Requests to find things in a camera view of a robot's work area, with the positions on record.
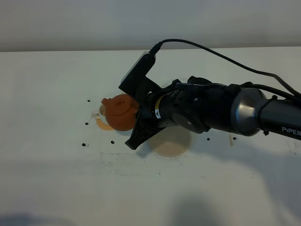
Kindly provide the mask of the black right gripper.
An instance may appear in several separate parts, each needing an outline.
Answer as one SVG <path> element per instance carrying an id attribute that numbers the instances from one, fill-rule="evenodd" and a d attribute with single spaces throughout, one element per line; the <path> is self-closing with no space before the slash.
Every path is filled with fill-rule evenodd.
<path id="1" fill-rule="evenodd" d="M 181 127 L 180 109 L 182 91 L 161 89 L 136 98 L 139 110 L 135 126 L 125 144 L 132 150 L 167 127 Z"/>

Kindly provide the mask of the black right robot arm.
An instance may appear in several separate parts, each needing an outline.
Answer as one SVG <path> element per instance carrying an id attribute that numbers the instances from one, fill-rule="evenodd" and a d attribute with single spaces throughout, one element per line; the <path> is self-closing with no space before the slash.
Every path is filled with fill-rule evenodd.
<path id="1" fill-rule="evenodd" d="M 253 136 L 262 130 L 301 138 L 300 99 L 267 86 L 250 82 L 226 86 L 192 76 L 165 88 L 147 77 L 126 78 L 119 88 L 139 105 L 126 142 L 131 149 L 174 126 L 197 134 L 217 129 Z"/>

